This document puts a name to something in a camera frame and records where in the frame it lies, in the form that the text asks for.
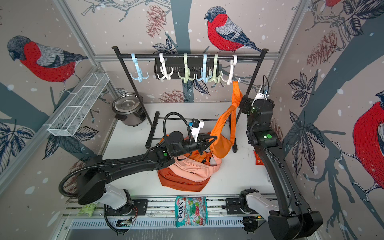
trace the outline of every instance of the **white table surface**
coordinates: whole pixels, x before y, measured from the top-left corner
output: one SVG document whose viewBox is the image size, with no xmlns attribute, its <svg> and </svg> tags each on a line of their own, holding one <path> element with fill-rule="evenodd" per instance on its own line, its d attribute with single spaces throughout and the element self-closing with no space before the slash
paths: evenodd
<svg viewBox="0 0 384 240">
<path fill-rule="evenodd" d="M 160 112 L 164 117 L 169 112 L 178 112 L 185 118 L 217 119 L 223 114 L 230 103 L 151 103 L 145 107 L 153 120 L 155 112 Z M 163 136 L 162 120 L 158 121 L 155 136 Z M 209 132 L 216 122 L 205 122 L 200 132 Z M 166 196 L 166 195 L 212 195 L 212 194 L 239 194 L 241 190 L 250 187 L 261 193 L 274 193 L 272 184 L 267 181 L 267 171 L 264 166 L 255 165 L 253 147 L 248 144 L 246 136 L 247 116 L 241 114 L 236 126 L 237 153 L 232 150 L 223 158 L 220 170 L 212 175 L 208 184 L 201 192 L 185 192 L 161 185 L 157 171 L 139 172 L 122 177 L 112 182 L 120 189 L 127 189 L 132 196 Z M 187 129 L 183 121 L 167 120 L 167 134 L 172 131 L 180 131 L 187 136 Z M 136 127 L 124 125 L 118 121 L 109 144 L 103 155 L 103 159 L 118 159 L 140 155 L 146 152 L 150 125 L 144 120 Z M 229 138 L 228 124 L 222 131 L 223 136 Z"/>
</svg>

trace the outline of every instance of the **rice cooker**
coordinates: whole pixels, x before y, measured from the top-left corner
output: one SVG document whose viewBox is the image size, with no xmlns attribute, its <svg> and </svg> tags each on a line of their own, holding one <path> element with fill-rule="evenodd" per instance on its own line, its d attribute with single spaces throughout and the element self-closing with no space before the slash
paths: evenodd
<svg viewBox="0 0 384 240">
<path fill-rule="evenodd" d="M 145 120 L 146 115 L 135 93 L 125 93 L 113 101 L 112 110 L 115 118 L 125 125 L 136 127 Z"/>
</svg>

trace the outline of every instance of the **stainless steel lid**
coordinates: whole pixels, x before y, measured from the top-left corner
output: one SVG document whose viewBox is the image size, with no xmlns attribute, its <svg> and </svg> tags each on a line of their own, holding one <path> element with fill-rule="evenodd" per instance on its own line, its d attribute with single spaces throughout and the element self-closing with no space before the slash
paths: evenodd
<svg viewBox="0 0 384 240">
<path fill-rule="evenodd" d="M 136 94 L 125 93 L 113 101 L 112 110 L 120 115 L 126 115 L 135 112 L 141 107 Z"/>
</svg>

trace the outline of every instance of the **white wire basket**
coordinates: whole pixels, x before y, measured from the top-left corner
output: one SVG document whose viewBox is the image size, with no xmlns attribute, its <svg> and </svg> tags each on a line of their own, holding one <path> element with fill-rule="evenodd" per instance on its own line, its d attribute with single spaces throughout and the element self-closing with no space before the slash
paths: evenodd
<svg viewBox="0 0 384 240">
<path fill-rule="evenodd" d="M 92 73 L 77 93 L 71 93 L 69 104 L 50 124 L 55 136 L 73 136 L 109 81 L 106 73 Z"/>
</svg>

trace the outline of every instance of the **fox's candy bag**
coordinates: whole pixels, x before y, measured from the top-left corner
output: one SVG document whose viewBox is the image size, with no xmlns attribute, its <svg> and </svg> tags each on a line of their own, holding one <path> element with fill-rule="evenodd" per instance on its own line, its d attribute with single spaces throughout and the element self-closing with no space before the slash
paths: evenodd
<svg viewBox="0 0 384 240">
<path fill-rule="evenodd" d="M 199 226 L 207 222 L 207 201 L 205 197 L 176 197 L 176 227 Z"/>
</svg>

